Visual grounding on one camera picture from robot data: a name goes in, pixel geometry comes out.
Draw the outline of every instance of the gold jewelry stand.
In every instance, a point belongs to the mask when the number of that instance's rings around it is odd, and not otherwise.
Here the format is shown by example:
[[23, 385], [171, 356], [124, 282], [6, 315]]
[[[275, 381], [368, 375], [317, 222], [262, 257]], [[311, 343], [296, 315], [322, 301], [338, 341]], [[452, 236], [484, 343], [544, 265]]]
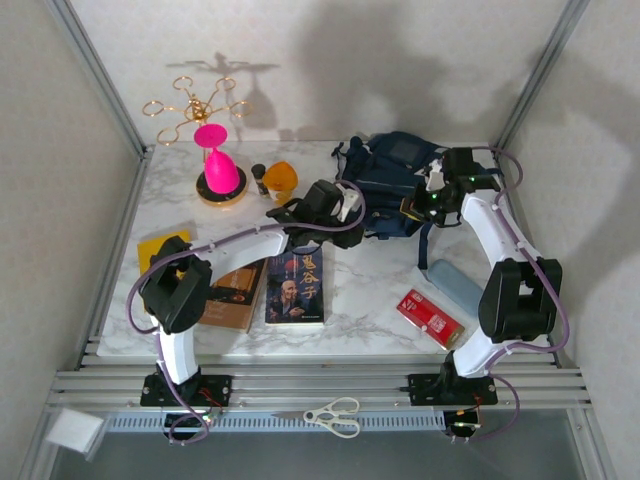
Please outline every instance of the gold jewelry stand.
[[[142, 113], [147, 117], [155, 117], [157, 115], [160, 115], [162, 112], [172, 111], [180, 112], [186, 118], [186, 121], [177, 124], [175, 127], [163, 128], [158, 132], [156, 140], [158, 141], [158, 143], [167, 147], [173, 145], [180, 139], [180, 128], [192, 122], [196, 122], [200, 126], [205, 125], [211, 115], [223, 110], [228, 110], [232, 115], [238, 118], [249, 115], [252, 111], [251, 104], [249, 102], [245, 102], [244, 100], [232, 103], [231, 105], [227, 104], [224, 107], [220, 108], [213, 108], [211, 106], [211, 102], [213, 101], [213, 98], [217, 93], [221, 91], [229, 92], [236, 87], [236, 81], [231, 77], [224, 77], [219, 79], [216, 82], [215, 90], [211, 93], [209, 100], [207, 100], [206, 102], [203, 102], [197, 97], [195, 93], [191, 93], [189, 91], [189, 88], [193, 86], [193, 79], [191, 77], [178, 77], [173, 81], [172, 86], [176, 90], [183, 91], [187, 94], [189, 103], [185, 108], [165, 106], [164, 103], [162, 103], [160, 100], [151, 100], [150, 102], [147, 102], [144, 107], [142, 107]], [[155, 110], [152, 110], [151, 107], [153, 107], [154, 105], [157, 107]], [[170, 130], [173, 130], [174, 136], [171, 138], [166, 138], [166, 134]], [[207, 151], [205, 149], [203, 154], [203, 163], [204, 160], [206, 160], [206, 156]]]

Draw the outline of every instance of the navy blue backpack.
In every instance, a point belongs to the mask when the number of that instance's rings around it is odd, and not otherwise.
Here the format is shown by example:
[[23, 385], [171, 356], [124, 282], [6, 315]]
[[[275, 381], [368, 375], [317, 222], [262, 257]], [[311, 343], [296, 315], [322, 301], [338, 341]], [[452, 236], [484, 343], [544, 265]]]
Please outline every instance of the navy blue backpack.
[[[410, 219], [400, 212], [400, 204], [404, 197], [413, 193], [416, 185], [424, 182], [425, 168], [441, 158], [447, 147], [405, 132], [375, 135], [367, 143], [360, 137], [352, 137], [344, 153], [340, 151], [343, 146], [341, 142], [331, 154], [338, 159], [336, 179], [353, 182], [362, 190], [367, 206], [362, 222], [366, 236], [387, 240], [410, 237], [420, 230], [418, 268], [425, 270], [427, 237], [433, 224]], [[342, 172], [341, 157], [346, 159]], [[477, 165], [479, 173], [485, 171]]]

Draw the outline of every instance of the orange cup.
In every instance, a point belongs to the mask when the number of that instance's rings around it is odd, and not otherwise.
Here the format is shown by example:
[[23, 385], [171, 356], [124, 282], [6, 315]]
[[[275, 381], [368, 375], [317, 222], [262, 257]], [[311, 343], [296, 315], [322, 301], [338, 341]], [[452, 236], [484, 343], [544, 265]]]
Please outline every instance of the orange cup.
[[262, 182], [269, 189], [271, 198], [278, 205], [284, 205], [293, 196], [293, 191], [298, 186], [298, 175], [287, 162], [278, 162], [267, 170], [262, 177]]

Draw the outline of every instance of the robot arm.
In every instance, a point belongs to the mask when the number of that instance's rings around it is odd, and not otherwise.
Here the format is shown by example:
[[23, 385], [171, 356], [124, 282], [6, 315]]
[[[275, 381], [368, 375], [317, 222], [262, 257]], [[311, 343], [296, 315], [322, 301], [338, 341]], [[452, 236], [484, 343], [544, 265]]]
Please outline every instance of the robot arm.
[[542, 258], [496, 204], [500, 188], [492, 175], [478, 172], [470, 148], [448, 150], [435, 167], [435, 180], [418, 185], [402, 210], [436, 226], [447, 226], [447, 215], [457, 213], [475, 231], [492, 269], [478, 308], [480, 327], [443, 365], [442, 376], [455, 389], [455, 379], [487, 375], [492, 359], [505, 347], [553, 330], [556, 306], [523, 252], [535, 259], [556, 292], [562, 269], [556, 260]]
[[[158, 363], [164, 362], [171, 381], [183, 386], [183, 392], [192, 391], [188, 385], [197, 381], [194, 331], [213, 283], [244, 265], [311, 241], [331, 241], [340, 248], [359, 244], [364, 233], [359, 225], [364, 210], [359, 205], [355, 190], [319, 180], [304, 199], [294, 199], [267, 212], [265, 223], [253, 229], [203, 247], [187, 244], [179, 237], [168, 239], [152, 257], [152, 268], [169, 256], [183, 254], [184, 258], [157, 268], [141, 287], [140, 295], [158, 327], [163, 353]], [[360, 217], [354, 220], [358, 209]], [[193, 254], [184, 255], [187, 251]]]

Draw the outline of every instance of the white wall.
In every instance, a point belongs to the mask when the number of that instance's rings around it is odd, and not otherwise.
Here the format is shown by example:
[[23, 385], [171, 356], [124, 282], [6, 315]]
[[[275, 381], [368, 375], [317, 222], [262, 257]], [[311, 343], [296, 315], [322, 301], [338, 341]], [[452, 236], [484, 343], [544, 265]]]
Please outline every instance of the white wall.
[[0, 17], [0, 476], [17, 476], [68, 360], [133, 154], [42, 0]]
[[621, 479], [640, 478], [640, 5], [592, 1], [516, 142], [519, 190]]
[[[180, 75], [192, 75], [206, 98], [223, 74], [238, 81], [236, 99], [254, 104], [232, 128], [245, 140], [399, 128], [486, 141], [506, 120], [566, 0], [72, 4], [148, 143], [184, 118], [145, 117], [146, 102], [184, 104], [171, 88]], [[189, 60], [209, 65], [184, 65]], [[228, 114], [215, 121], [232, 127]]]

